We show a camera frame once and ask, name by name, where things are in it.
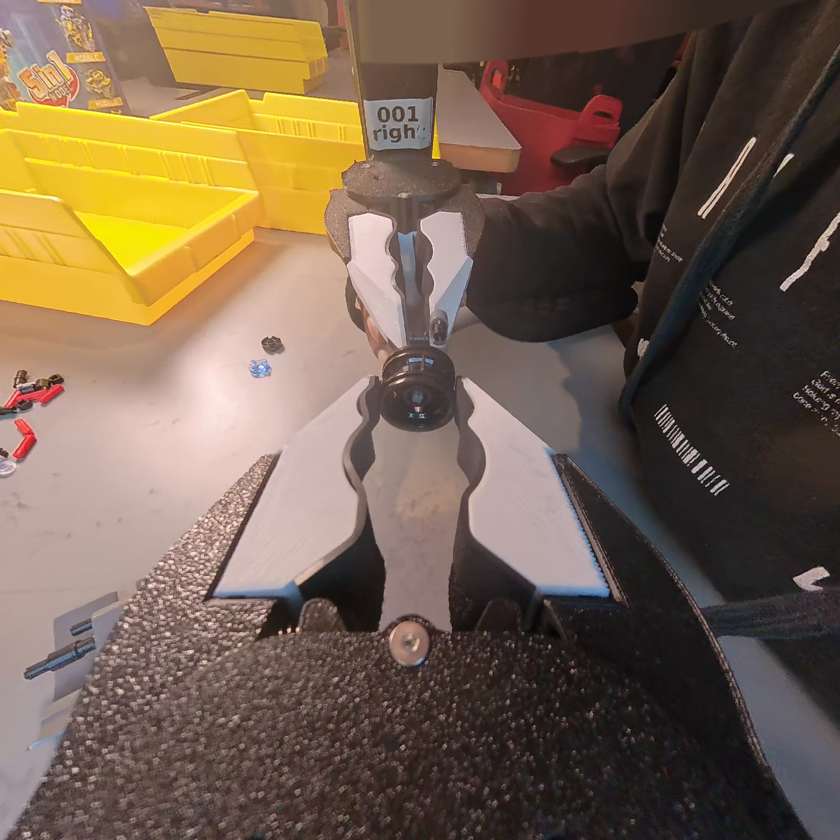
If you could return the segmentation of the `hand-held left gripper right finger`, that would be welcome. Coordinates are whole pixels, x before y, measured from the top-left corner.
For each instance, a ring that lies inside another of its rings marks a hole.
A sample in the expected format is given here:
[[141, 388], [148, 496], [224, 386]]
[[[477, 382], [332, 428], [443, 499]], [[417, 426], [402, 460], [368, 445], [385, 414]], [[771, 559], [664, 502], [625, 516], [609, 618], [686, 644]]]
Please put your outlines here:
[[458, 380], [455, 420], [468, 486], [449, 580], [453, 628], [476, 627], [501, 598], [516, 606], [525, 627], [545, 598], [611, 607], [601, 544], [554, 450], [470, 379]]

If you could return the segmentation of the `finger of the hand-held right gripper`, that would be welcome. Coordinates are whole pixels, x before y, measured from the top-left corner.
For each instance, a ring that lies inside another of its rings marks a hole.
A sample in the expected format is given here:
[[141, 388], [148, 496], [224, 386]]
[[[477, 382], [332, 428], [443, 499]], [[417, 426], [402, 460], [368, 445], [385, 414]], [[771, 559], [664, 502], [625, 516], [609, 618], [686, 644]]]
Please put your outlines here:
[[357, 214], [349, 219], [350, 282], [355, 295], [372, 315], [381, 333], [395, 346], [407, 345], [405, 298], [397, 285], [402, 268], [390, 247], [396, 222], [380, 214]]
[[420, 233], [431, 247], [423, 272], [432, 284], [427, 297], [429, 316], [438, 309], [446, 311], [451, 336], [473, 267], [463, 215], [436, 211], [420, 221]]

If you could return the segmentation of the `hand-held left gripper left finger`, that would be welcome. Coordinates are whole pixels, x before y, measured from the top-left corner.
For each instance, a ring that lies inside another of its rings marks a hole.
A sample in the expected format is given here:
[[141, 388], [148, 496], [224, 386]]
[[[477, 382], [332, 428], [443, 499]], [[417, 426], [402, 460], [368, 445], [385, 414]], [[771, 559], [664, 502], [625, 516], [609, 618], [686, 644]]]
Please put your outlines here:
[[275, 456], [212, 585], [213, 599], [274, 600], [296, 621], [327, 599], [354, 631], [382, 619], [382, 554], [364, 493], [381, 383], [366, 376]]

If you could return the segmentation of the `black toy wheel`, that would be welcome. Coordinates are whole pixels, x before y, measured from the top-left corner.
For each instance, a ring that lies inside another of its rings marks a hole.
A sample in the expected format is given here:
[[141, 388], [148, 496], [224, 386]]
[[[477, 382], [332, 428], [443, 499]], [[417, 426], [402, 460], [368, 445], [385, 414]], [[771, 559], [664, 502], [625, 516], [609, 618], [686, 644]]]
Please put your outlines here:
[[381, 417], [398, 429], [435, 431], [455, 413], [455, 366], [440, 349], [420, 343], [393, 352], [381, 382]]

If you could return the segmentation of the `person's right forearm black sleeve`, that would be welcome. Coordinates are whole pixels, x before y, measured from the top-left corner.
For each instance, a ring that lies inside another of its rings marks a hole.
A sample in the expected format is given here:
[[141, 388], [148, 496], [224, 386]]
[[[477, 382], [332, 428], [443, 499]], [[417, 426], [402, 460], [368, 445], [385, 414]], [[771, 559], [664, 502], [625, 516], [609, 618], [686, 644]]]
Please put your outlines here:
[[572, 184], [482, 198], [465, 304], [504, 338], [540, 343], [629, 317], [653, 252], [648, 174], [601, 165]]

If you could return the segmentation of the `person's right hand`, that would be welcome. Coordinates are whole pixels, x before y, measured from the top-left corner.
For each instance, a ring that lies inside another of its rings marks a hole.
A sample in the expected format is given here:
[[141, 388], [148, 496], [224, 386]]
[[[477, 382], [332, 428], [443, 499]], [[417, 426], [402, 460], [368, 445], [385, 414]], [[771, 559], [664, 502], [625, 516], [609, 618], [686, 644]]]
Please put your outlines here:
[[396, 350], [389, 339], [384, 336], [375, 323], [372, 315], [358, 296], [353, 295], [352, 313], [357, 316], [376, 359], [384, 363]]

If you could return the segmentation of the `tan side table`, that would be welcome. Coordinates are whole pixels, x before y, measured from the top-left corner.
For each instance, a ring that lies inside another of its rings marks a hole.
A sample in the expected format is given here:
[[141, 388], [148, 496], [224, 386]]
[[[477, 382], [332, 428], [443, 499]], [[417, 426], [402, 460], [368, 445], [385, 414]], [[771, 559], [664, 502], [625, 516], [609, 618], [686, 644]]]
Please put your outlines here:
[[463, 71], [438, 70], [436, 123], [443, 160], [473, 172], [516, 171], [520, 143]]

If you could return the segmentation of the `red plastic cart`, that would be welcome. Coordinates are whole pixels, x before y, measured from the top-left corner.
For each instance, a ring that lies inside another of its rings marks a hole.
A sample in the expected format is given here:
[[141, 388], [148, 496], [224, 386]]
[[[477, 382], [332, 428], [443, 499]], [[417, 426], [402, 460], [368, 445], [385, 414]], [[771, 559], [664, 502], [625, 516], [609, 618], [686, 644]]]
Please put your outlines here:
[[576, 112], [508, 95], [508, 63], [487, 62], [479, 92], [520, 143], [515, 171], [501, 180], [503, 195], [545, 193], [571, 184], [606, 162], [620, 133], [623, 104], [604, 94]]

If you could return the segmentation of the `open-front yellow plastic bin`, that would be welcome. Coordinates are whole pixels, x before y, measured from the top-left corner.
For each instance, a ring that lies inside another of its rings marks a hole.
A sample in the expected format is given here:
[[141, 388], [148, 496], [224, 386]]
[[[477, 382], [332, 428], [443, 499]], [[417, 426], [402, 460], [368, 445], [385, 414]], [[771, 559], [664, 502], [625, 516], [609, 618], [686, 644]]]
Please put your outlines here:
[[254, 238], [259, 196], [229, 192], [181, 220], [2, 191], [2, 301], [148, 326]]

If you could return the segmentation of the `yellow open storage bin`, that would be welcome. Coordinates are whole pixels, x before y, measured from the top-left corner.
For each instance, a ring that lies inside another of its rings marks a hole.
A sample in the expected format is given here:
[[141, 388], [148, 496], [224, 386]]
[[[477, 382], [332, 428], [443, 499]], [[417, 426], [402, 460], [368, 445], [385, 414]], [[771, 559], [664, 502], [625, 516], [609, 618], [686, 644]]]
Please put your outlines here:
[[22, 155], [97, 171], [257, 192], [235, 131], [20, 102], [2, 138]]

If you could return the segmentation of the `dark metal rod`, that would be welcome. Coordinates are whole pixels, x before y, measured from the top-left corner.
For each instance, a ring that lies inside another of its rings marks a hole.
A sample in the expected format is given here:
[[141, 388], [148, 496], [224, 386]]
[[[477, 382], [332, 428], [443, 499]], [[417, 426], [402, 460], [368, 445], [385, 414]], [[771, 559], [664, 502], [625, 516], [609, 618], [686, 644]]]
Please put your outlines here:
[[63, 669], [84, 659], [94, 650], [96, 650], [94, 637], [80, 637], [72, 644], [51, 652], [46, 658], [27, 667], [24, 671], [24, 679], [35, 679], [46, 673]]

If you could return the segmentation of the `grey panel brick assembly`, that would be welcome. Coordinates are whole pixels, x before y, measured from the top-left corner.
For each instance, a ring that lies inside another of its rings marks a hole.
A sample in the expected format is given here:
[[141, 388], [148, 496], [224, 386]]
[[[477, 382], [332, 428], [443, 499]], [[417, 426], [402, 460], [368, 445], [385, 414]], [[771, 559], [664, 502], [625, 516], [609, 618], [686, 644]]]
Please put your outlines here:
[[55, 677], [54, 701], [40, 723], [38, 738], [29, 749], [58, 739], [67, 727], [71, 709], [88, 673], [132, 594], [129, 590], [114, 591], [54, 619], [55, 653], [70, 646], [77, 648], [77, 658], [51, 671]]

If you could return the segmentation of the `pile of small toy bricks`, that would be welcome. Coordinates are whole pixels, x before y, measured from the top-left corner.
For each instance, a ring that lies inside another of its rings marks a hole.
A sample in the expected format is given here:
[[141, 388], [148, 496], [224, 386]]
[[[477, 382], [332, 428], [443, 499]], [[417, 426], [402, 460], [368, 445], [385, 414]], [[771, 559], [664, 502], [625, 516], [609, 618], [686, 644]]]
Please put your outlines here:
[[65, 390], [66, 378], [59, 373], [32, 378], [24, 369], [18, 370], [13, 389], [1, 405], [2, 422], [8, 421], [17, 430], [19, 439], [11, 447], [1, 447], [1, 478], [11, 477], [38, 443], [38, 436], [29, 420], [35, 406], [47, 406]]

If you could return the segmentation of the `person's black printed hoodie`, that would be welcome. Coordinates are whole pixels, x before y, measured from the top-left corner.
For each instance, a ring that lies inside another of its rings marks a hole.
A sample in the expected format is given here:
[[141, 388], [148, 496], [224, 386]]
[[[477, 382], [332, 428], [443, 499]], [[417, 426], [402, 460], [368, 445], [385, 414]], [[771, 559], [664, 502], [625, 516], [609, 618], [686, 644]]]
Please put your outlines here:
[[838, 48], [838, 2], [697, 35], [646, 129], [680, 104], [679, 179], [644, 282], [678, 283], [751, 175], [770, 183], [633, 396], [648, 490], [739, 602], [838, 589], [838, 77], [791, 123]]

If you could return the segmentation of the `toy robot kit box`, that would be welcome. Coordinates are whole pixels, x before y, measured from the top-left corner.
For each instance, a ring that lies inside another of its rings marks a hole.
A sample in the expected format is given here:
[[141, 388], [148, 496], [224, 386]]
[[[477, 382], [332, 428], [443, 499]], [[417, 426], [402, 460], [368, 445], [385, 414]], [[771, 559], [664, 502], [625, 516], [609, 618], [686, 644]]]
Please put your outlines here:
[[130, 114], [86, 2], [1, 2], [1, 107], [23, 102]]

